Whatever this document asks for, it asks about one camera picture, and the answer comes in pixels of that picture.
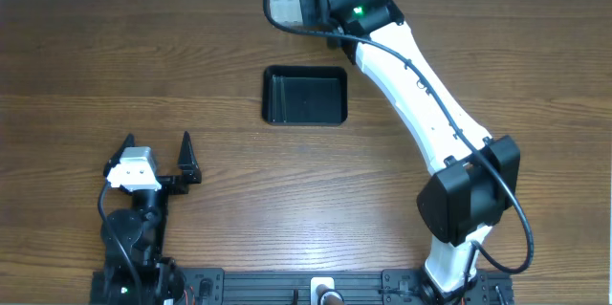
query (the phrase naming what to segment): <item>wood grain surface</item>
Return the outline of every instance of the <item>wood grain surface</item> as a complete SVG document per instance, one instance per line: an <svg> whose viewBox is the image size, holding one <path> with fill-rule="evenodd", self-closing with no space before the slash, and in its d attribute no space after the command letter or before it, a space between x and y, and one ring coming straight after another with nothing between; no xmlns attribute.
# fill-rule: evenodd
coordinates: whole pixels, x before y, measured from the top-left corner
<svg viewBox="0 0 612 305"><path fill-rule="evenodd" d="M519 303L607 302L612 0L395 0L439 77L521 148L535 261ZM428 175L383 94L324 41L275 31L261 0L0 0L0 301L83 303L103 264L101 170L128 132L202 185L170 200L165 254L254 270L418 268ZM271 64L339 65L349 117L260 118ZM129 198L112 192L110 210ZM507 211L486 247L517 265ZM479 266L490 269L485 261Z"/></svg>

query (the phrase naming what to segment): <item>white robot part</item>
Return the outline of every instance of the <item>white robot part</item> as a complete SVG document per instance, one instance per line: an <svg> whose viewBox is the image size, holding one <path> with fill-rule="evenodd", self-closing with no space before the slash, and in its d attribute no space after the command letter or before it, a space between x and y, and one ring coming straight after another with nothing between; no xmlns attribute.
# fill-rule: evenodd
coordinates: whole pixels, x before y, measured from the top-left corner
<svg viewBox="0 0 612 305"><path fill-rule="evenodd" d="M425 272L431 281L435 283L438 290L450 293L463 287L464 272L470 262L471 241L482 244L492 227L482 226L466 237L466 241L457 247L451 243L442 243L435 236L431 239L431 252L425 262ZM476 258L478 251L470 266L470 277L472 280L476 276Z"/></svg>
<svg viewBox="0 0 612 305"><path fill-rule="evenodd" d="M370 34L373 41L411 59L434 88L448 111L461 127L468 140L477 148L485 146L489 132L476 123L455 101L419 51L411 29L390 23ZM426 91L419 77L398 58L374 46L360 43L356 52L357 65L381 88L400 114L404 124L419 145L429 174L446 167L445 159L452 156L461 160L471 154L470 149L455 136L448 120Z"/></svg>
<svg viewBox="0 0 612 305"><path fill-rule="evenodd" d="M157 169L150 147L126 147L121 154L120 163L111 169L106 177L111 187L134 190L162 188L155 178Z"/></svg>

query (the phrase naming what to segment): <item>wooden tabletop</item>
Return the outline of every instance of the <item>wooden tabletop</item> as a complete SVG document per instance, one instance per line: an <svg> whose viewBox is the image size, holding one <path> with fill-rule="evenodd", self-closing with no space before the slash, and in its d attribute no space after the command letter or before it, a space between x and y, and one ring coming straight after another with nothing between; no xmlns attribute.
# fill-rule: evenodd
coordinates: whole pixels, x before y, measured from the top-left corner
<svg viewBox="0 0 612 305"><path fill-rule="evenodd" d="M395 1L463 107L521 149L535 260L517 301L606 302L612 0ZM271 64L344 67L348 120L265 123ZM204 182L170 200L164 249L182 266L379 271L429 253L428 174L398 115L344 54L269 26L261 0L0 0L0 123L2 301L88 300L101 171L129 132L160 174L191 133ZM512 210L486 248L522 261Z"/></svg>

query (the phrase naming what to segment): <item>electronic device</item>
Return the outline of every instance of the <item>electronic device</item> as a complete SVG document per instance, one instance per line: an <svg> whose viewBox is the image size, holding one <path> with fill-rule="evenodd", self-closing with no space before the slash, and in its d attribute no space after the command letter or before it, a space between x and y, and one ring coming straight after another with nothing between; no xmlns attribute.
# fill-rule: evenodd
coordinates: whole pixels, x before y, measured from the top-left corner
<svg viewBox="0 0 612 305"><path fill-rule="evenodd" d="M514 196L520 152L510 137L494 139L454 100L420 53L392 0L263 0L270 23L286 33L324 37L342 48L393 104L414 137L431 178L417 208L432 233L431 252L417 270L382 272L224 272L181 269L163 257L169 195L187 194L202 173L185 133L180 176L156 176L148 147L128 136L104 169L98 209L106 244L104 272L94 273L91 302L106 304L334 305L512 304L511 273L532 263L534 240ZM297 29L317 26L318 31ZM131 209L106 218L109 187L133 198ZM504 210L514 207L527 255L517 268L482 244ZM475 268L482 254L501 272Z"/></svg>

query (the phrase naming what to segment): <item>black plastic container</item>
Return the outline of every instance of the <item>black plastic container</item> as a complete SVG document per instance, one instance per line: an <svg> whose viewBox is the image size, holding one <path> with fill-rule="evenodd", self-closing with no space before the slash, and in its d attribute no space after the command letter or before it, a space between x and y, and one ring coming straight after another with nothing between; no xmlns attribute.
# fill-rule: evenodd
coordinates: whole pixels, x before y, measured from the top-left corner
<svg viewBox="0 0 612 305"><path fill-rule="evenodd" d="M270 66L264 71L262 116L269 124L340 125L348 115L341 67Z"/></svg>

